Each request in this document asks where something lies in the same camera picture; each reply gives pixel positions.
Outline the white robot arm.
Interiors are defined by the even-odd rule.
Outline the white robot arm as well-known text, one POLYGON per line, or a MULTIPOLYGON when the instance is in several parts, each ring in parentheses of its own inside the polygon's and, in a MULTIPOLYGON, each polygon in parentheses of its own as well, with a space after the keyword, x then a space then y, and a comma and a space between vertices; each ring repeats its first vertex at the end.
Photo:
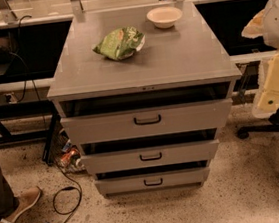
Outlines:
POLYGON ((268 0, 241 33, 242 37, 263 37, 267 46, 275 49, 271 58, 262 58, 258 74, 258 91, 253 101, 252 114, 264 119, 279 109, 279 0, 268 0))

